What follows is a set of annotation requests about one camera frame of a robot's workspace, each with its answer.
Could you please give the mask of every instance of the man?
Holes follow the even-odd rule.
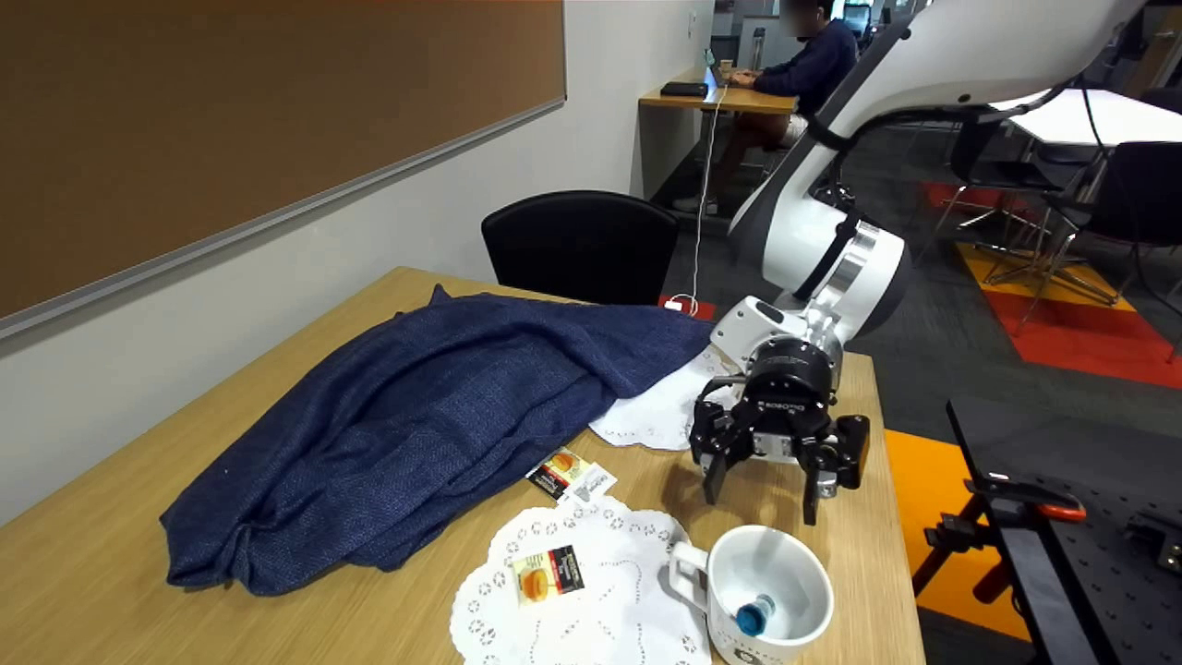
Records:
[[[733,142],[715,167],[715,190],[720,190],[743,167],[748,147],[780,147],[806,134],[808,117],[844,86],[859,62],[859,40],[846,20],[830,19],[830,0],[796,0],[790,30],[806,45],[790,62],[760,72],[733,70],[728,86],[772,96],[798,96],[796,117],[738,114]]]

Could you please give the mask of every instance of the mug handle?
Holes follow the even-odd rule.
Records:
[[[710,608],[705,549],[681,539],[674,541],[664,569],[668,569],[668,587],[705,612]]]

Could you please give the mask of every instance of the blue towel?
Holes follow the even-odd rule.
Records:
[[[435,293],[316,364],[181,490],[165,580],[286,596],[346,560],[396,569],[701,346],[701,321],[659,307]]]

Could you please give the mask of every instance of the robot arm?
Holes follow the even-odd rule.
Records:
[[[696,460],[715,502],[724,468],[743,458],[806,468],[806,522],[838,485],[859,487],[870,426],[829,416],[844,346],[882,321],[905,293],[902,236],[859,210],[813,197],[862,129],[899,117],[981,114],[1084,72],[1125,34],[1141,0],[940,0],[910,27],[891,27],[808,120],[772,176],[733,220],[738,261],[782,289],[776,303],[743,298],[715,328],[737,364],[737,405],[700,394]]]

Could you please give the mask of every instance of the cup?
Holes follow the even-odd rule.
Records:
[[[710,641],[733,665],[782,665],[824,635],[835,587],[817,552],[776,528],[743,525],[705,552],[668,549],[668,587],[710,612]]]

